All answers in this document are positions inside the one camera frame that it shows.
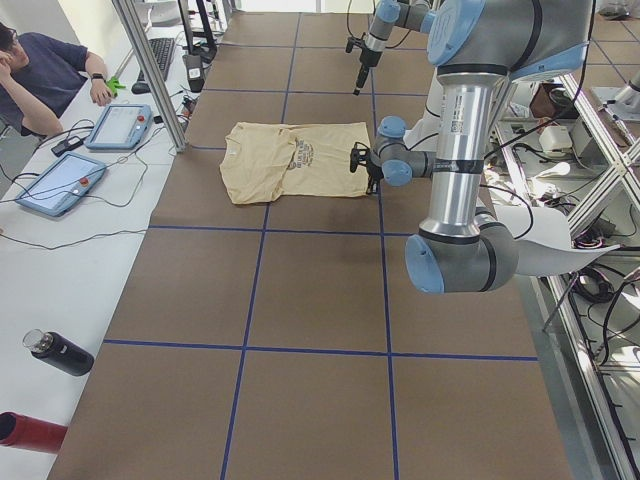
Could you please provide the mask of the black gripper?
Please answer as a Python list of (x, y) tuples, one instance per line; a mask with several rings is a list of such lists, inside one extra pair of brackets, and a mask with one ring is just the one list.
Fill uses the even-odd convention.
[(368, 173), (368, 184), (366, 188), (367, 195), (377, 195), (380, 181), (383, 178), (382, 169), (374, 163), (368, 163), (366, 166)]
[(382, 56), (382, 51), (372, 50), (366, 45), (362, 46), (361, 54), (359, 57), (361, 68), (358, 72), (358, 75), (356, 78), (356, 84), (353, 90), (353, 94), (355, 96), (360, 95), (360, 92), (366, 85), (366, 82), (369, 76), (369, 71), (372, 68), (375, 68), (378, 66), (381, 56)]

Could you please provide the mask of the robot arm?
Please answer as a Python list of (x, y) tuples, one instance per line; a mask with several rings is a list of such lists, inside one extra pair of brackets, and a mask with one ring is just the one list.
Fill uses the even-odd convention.
[(370, 71), (378, 66), (383, 52), (389, 49), (389, 38), (395, 27), (428, 33), (435, 19), (432, 1), (379, 1), (369, 29), (361, 37), (349, 35), (345, 51), (361, 50), (360, 69), (353, 94), (364, 88)]
[(443, 89), (434, 153), (408, 148), (405, 123), (385, 118), (371, 159), (392, 186), (429, 177), (427, 217), (408, 238), (405, 263), (422, 292), (484, 292), (518, 268), (517, 243), (479, 197), (493, 99), (500, 83), (543, 80), (586, 59), (590, 1), (447, 1), (437, 9), (382, 1), (360, 56), (374, 67), (394, 27), (428, 35), (427, 57)]

